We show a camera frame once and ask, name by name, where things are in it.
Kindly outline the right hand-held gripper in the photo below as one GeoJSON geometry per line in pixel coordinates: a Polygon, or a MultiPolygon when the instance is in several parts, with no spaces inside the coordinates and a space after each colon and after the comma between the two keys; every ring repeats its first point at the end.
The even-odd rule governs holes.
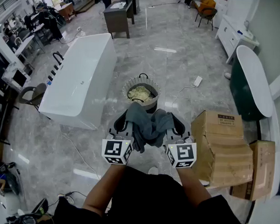
{"type": "Polygon", "coordinates": [[[191,126],[178,115],[172,117],[174,127],[166,130],[165,153],[173,168],[192,167],[197,158],[197,144],[191,126]]]}

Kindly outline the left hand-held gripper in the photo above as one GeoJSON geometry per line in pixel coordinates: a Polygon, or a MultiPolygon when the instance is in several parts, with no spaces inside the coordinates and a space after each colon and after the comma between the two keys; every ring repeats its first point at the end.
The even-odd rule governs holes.
{"type": "Polygon", "coordinates": [[[102,157],[110,164],[126,165],[133,152],[133,123],[127,121],[126,112],[117,114],[109,122],[108,132],[102,140],[102,157]]]}

